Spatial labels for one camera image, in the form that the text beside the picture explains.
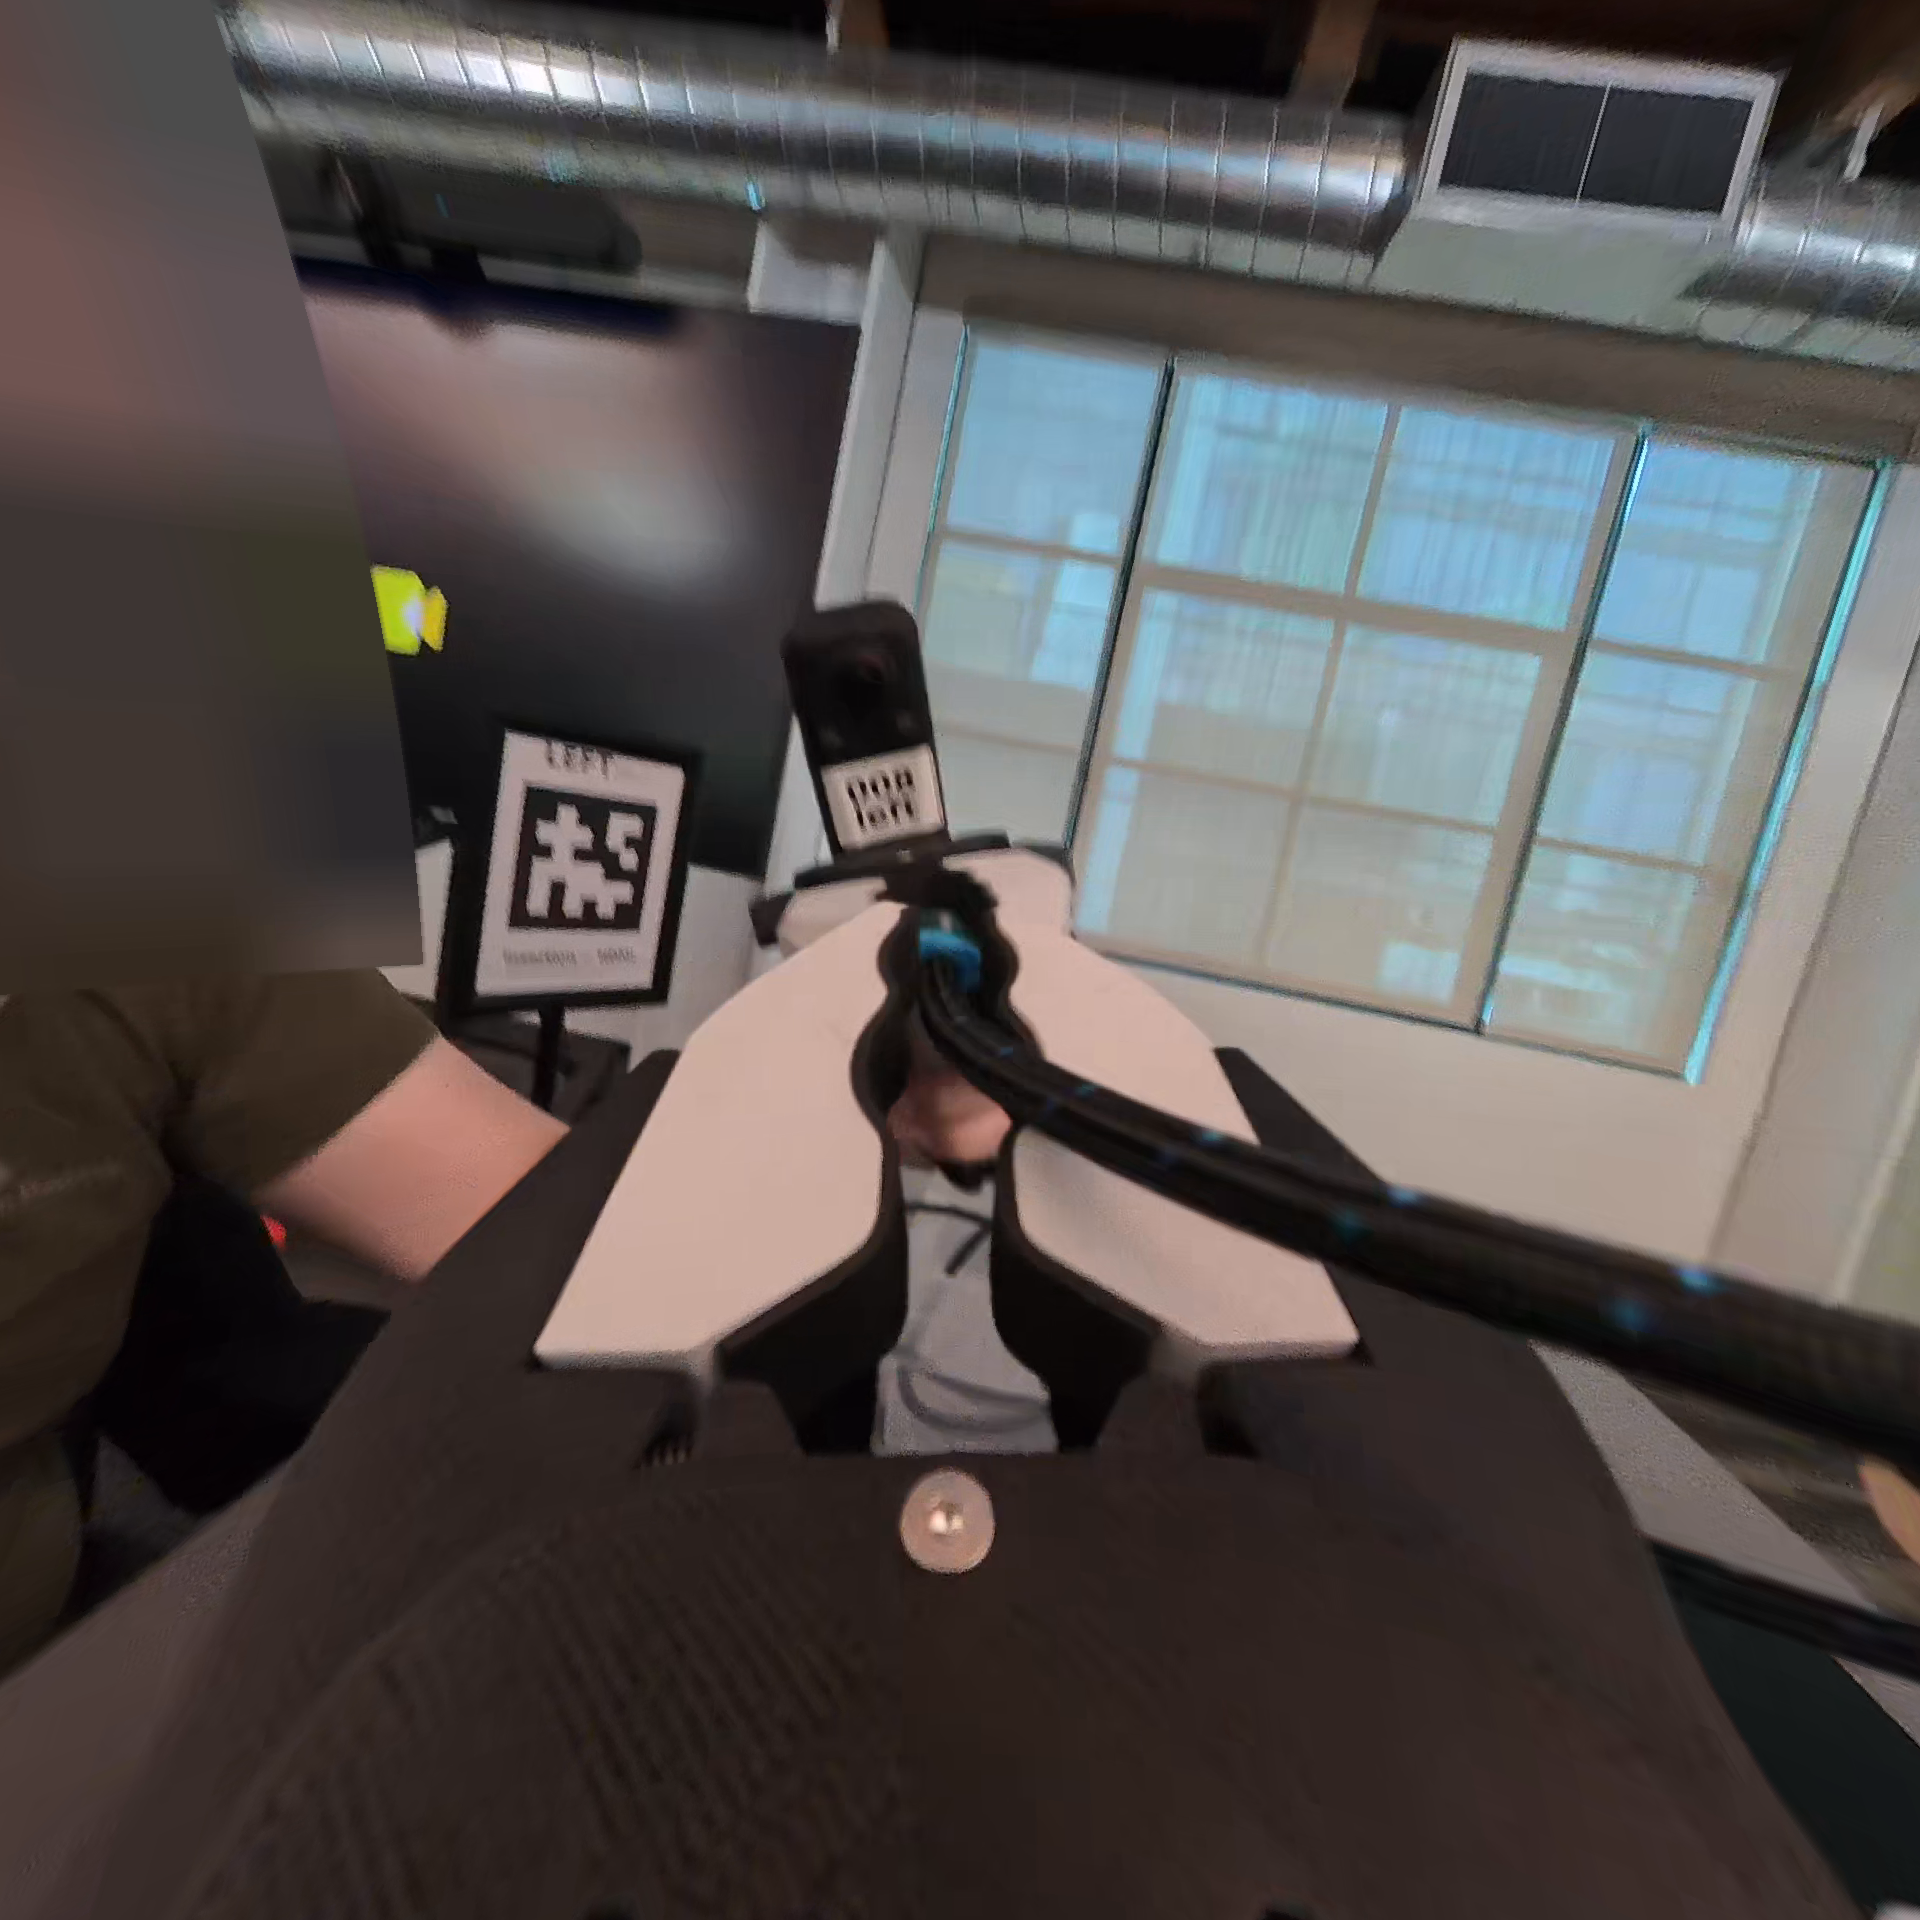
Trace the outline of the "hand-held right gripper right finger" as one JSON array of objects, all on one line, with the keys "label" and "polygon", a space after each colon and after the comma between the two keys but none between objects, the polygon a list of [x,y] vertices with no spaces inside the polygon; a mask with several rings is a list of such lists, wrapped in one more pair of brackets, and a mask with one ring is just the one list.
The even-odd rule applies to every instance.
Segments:
[{"label": "hand-held right gripper right finger", "polygon": [[[1080,943],[1059,916],[998,920],[1013,1011],[1084,1083],[1235,1140],[1256,1139],[1201,1028]],[[1183,1359],[1336,1359],[1359,1335],[1326,1268],[1213,1222],[1022,1130],[1014,1222],[1027,1244],[1142,1311]]]}]

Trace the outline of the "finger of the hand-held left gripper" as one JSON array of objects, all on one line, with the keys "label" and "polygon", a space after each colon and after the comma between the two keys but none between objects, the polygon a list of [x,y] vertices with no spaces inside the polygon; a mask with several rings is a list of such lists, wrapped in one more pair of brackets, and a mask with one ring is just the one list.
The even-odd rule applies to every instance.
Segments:
[{"label": "finger of the hand-held left gripper", "polygon": [[752,900],[752,981],[803,954],[879,900],[879,884],[812,884]]},{"label": "finger of the hand-held left gripper", "polygon": [[976,948],[985,976],[1041,976],[1072,954],[1072,876],[1041,847],[980,847],[959,854],[967,872],[991,895],[991,928]]}]

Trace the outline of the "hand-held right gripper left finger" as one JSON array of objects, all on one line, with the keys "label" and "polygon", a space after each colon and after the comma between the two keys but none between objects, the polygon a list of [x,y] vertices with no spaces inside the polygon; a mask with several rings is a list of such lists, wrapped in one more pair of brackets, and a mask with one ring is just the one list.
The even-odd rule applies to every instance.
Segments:
[{"label": "hand-held right gripper left finger", "polygon": [[536,1335],[541,1367],[844,1379],[893,1349],[900,1168],[857,1077],[897,920],[867,904],[692,1034]]}]

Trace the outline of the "person's left forearm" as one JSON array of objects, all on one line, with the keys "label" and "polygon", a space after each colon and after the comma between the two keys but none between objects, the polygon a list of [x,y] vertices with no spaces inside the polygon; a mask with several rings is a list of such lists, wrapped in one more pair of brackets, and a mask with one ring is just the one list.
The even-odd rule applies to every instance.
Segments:
[{"label": "person's left forearm", "polygon": [[565,1119],[433,1037],[253,1200],[384,1278],[419,1283],[567,1135]]}]

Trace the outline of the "person's left hand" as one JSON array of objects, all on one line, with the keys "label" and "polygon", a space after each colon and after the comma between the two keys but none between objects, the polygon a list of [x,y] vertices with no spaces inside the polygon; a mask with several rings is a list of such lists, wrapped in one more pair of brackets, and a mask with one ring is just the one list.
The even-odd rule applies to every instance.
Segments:
[{"label": "person's left hand", "polygon": [[1009,1127],[996,1102],[942,1062],[918,1062],[888,1111],[903,1163],[951,1176],[991,1168]]}]

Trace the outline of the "large paned window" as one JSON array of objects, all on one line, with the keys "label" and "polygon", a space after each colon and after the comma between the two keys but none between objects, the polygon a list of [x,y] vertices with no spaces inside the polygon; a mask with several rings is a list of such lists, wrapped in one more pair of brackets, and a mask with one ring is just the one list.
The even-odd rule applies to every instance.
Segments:
[{"label": "large paned window", "polygon": [[959,323],[951,816],[1120,960],[1696,1080],[1893,461]]}]

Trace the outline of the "person's olive shirt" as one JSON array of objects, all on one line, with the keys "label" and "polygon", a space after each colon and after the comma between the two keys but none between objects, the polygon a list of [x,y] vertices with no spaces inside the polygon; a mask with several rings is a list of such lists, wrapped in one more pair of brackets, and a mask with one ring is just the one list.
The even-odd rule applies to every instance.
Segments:
[{"label": "person's olive shirt", "polygon": [[376,971],[20,991],[3,1013],[3,1666],[79,1571],[65,1436],[128,1333],[184,1174],[252,1197],[432,1045]]}]

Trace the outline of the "white vent grille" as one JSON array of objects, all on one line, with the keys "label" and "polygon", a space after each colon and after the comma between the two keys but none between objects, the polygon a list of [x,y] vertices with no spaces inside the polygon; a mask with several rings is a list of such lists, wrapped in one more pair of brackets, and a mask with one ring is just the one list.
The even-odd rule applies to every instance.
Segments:
[{"label": "white vent grille", "polygon": [[1408,214],[1719,237],[1755,183],[1777,91],[1750,67],[1454,39],[1408,135]]}]

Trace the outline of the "black wall board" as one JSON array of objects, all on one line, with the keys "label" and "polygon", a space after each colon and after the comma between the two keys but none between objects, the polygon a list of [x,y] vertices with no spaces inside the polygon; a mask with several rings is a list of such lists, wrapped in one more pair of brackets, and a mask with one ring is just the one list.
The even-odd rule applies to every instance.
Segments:
[{"label": "black wall board", "polygon": [[447,600],[391,655],[415,811],[478,810],[493,724],[700,756],[688,860],[758,878],[859,334],[302,259],[367,556]]}]

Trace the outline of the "silver ventilation duct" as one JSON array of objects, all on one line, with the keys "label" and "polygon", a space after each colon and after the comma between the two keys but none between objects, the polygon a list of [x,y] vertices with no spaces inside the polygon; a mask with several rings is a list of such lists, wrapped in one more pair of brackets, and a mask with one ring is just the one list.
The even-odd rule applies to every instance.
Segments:
[{"label": "silver ventilation duct", "polygon": [[1915,372],[1915,186],[1757,166],[1707,240],[1408,214],[1408,135],[532,5],[217,5],[281,147]]}]

